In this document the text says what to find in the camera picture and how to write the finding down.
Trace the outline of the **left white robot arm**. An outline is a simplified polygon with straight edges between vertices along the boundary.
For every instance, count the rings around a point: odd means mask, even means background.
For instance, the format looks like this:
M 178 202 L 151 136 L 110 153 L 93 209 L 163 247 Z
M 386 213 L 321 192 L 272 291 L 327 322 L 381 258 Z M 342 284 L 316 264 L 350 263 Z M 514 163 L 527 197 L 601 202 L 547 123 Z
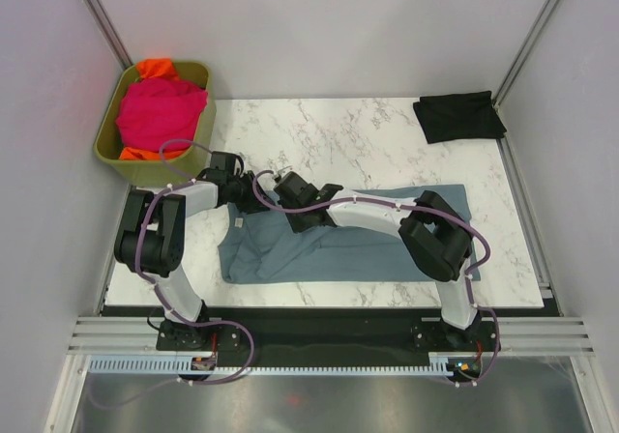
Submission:
M 158 350 L 201 351 L 217 345 L 207 305 L 181 265 L 186 219 L 227 204 L 245 214 L 264 212 L 252 190 L 254 180 L 251 171 L 205 169 L 198 178 L 158 193 L 130 191 L 114 257 L 151 285 L 160 300 L 164 319 L 158 326 Z

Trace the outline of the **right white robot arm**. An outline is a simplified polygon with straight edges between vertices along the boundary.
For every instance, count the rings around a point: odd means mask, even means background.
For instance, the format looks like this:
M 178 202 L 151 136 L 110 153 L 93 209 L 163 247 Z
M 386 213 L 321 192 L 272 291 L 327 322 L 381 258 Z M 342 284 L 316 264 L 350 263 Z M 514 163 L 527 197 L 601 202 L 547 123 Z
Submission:
M 474 230 L 437 192 L 388 198 L 328 184 L 276 193 L 297 233 L 314 226 L 357 227 L 400 239 L 417 269 L 436 283 L 445 342 L 461 350 L 477 339 L 479 311 L 468 278 Z

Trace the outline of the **blue-grey t-shirt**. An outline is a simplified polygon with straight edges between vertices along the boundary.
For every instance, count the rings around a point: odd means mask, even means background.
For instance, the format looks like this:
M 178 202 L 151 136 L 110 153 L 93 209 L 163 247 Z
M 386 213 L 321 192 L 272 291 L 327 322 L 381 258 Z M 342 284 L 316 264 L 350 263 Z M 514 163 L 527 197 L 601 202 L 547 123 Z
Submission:
M 228 283 L 433 282 L 398 234 L 330 226 L 295 233 L 284 213 L 227 208 L 229 228 L 218 251 Z

